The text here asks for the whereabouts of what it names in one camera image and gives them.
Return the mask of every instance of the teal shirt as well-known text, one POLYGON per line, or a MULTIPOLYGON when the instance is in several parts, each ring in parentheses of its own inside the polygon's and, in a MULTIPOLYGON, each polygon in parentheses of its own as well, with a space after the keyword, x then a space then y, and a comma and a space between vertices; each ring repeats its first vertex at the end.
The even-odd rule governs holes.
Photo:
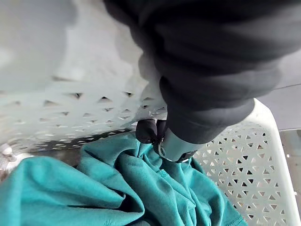
POLYGON ((245 226, 195 160, 159 158, 123 133, 82 147, 75 169, 23 160, 0 186, 0 226, 245 226))

